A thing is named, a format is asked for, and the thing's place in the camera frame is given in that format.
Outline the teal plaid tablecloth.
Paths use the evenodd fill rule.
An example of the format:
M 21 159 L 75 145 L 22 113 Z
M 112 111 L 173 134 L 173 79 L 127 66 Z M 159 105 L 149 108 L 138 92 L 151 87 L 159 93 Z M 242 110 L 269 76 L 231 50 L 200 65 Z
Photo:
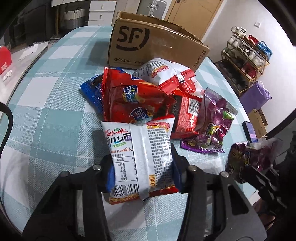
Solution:
M 23 232 L 32 212 L 64 170 L 83 172 L 108 154 L 102 117 L 80 92 L 80 85 L 103 72 L 111 26 L 80 27 L 53 45 L 25 75 L 9 102 L 13 129 L 1 156 L 1 198 L 11 223 Z M 207 172 L 219 173 L 232 144 L 246 140 L 242 123 L 249 118 L 236 94 L 211 60 L 196 71 L 203 88 L 213 89 L 234 108 L 225 153 L 179 155 Z M 112 240 L 177 240 L 186 194 L 151 197 L 104 208 Z

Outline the small cardboard box floor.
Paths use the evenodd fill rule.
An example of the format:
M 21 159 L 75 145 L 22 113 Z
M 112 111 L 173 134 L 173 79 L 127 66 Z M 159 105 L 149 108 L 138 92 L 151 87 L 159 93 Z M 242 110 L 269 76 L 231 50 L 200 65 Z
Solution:
M 253 125 L 257 138 L 262 138 L 267 134 L 264 122 L 256 109 L 253 109 L 249 114 L 248 118 Z

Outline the purple candy bag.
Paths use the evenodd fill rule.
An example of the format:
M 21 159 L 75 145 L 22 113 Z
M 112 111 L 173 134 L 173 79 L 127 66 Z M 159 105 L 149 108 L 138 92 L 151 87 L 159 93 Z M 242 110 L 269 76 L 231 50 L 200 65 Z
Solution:
M 248 166 L 257 171 L 267 170 L 276 160 L 283 145 L 279 138 L 271 138 L 262 142 L 235 143 L 231 146 L 225 171 L 238 183 L 245 183 L 242 172 Z
M 222 153 L 223 139 L 231 128 L 234 116 L 238 114 L 224 97 L 207 88 L 198 113 L 196 134 L 181 140 L 180 147 L 192 152 Z

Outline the white drawer desk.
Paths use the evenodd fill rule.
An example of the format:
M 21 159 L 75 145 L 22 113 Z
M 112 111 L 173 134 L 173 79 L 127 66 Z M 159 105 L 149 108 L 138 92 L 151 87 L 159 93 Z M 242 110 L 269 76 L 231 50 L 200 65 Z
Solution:
M 89 8 L 89 26 L 111 26 L 116 1 L 91 1 Z

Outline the white noodle snack bag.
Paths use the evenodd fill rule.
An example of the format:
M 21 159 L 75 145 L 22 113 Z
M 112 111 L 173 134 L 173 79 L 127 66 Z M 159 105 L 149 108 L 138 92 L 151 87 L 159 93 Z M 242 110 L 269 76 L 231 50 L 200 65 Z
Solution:
M 171 170 L 174 121 L 167 115 L 140 124 L 101 123 L 115 174 L 110 204 L 177 192 Z

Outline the brown SF cardboard box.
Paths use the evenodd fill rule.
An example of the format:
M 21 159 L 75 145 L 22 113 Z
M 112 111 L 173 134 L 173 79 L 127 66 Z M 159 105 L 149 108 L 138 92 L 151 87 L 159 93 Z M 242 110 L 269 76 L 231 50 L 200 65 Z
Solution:
M 108 64 L 137 69 L 147 61 L 162 58 L 196 71 L 209 52 L 209 47 L 179 25 L 119 11 L 111 34 Z

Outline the blue cookie packet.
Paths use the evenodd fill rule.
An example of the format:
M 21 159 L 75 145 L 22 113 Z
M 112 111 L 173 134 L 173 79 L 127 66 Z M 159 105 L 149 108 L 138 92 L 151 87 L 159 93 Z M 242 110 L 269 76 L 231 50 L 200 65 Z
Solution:
M 103 74 L 100 74 L 80 85 L 83 96 L 99 114 L 103 114 L 102 80 Z

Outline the purple gift bag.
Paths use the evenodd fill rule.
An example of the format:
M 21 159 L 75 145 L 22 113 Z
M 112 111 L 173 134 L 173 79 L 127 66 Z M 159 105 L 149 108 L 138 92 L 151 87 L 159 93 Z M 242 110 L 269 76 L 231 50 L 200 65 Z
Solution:
M 245 112 L 249 114 L 254 109 L 261 109 L 272 97 L 263 82 L 257 81 L 239 99 Z

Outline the white red snack bag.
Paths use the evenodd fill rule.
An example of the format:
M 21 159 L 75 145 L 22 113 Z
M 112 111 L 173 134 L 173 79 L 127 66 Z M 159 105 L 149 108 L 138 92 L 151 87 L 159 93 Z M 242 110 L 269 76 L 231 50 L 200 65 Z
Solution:
M 132 75 L 156 85 L 166 94 L 173 93 L 176 89 L 197 97 L 204 93 L 192 69 L 161 58 L 148 61 Z

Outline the wooden shoe rack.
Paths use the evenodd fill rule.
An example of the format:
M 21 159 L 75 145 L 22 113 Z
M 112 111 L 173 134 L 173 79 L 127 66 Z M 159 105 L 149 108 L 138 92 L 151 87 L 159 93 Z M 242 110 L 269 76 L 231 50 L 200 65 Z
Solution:
M 245 28 L 233 26 L 231 32 L 221 51 L 221 60 L 215 64 L 241 97 L 264 74 L 273 52 L 264 41 L 248 35 Z

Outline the black smartphone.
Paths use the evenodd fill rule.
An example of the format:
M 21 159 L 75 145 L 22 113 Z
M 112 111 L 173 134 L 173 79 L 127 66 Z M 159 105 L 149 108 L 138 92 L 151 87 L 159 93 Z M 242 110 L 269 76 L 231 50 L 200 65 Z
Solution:
M 242 127 L 243 127 L 243 130 L 244 130 L 244 133 L 245 133 L 245 136 L 246 136 L 247 140 L 250 143 L 257 143 L 258 139 L 257 139 L 255 129 L 254 129 L 252 123 L 248 122 L 248 121 L 244 121 L 242 123 Z

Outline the woven laundry basket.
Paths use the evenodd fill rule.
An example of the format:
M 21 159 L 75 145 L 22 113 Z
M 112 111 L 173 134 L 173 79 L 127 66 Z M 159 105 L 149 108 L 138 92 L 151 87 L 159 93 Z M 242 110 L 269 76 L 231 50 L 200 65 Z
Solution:
M 64 22 L 65 28 L 69 30 L 82 27 L 85 22 L 85 9 L 79 7 L 74 11 L 65 11 Z

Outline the red chip bag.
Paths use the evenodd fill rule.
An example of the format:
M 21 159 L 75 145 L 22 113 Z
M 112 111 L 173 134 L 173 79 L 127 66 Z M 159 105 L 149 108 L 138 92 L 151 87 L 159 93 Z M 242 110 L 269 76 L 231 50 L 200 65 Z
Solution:
M 157 86 L 124 70 L 105 67 L 102 79 L 105 121 L 139 123 L 166 116 L 176 103 Z

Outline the red box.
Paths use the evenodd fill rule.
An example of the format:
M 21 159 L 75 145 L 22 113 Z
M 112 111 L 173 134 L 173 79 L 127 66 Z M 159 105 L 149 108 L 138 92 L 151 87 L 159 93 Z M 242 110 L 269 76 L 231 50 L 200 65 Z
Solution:
M 5 46 L 0 47 L 0 74 L 12 64 L 11 52 Z

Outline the wooden door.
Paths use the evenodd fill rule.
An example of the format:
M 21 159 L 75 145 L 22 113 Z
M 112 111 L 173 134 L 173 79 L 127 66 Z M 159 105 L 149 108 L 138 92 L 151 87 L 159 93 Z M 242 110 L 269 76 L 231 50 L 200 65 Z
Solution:
M 172 1 L 165 20 L 181 26 L 201 40 L 222 3 L 222 0 Z

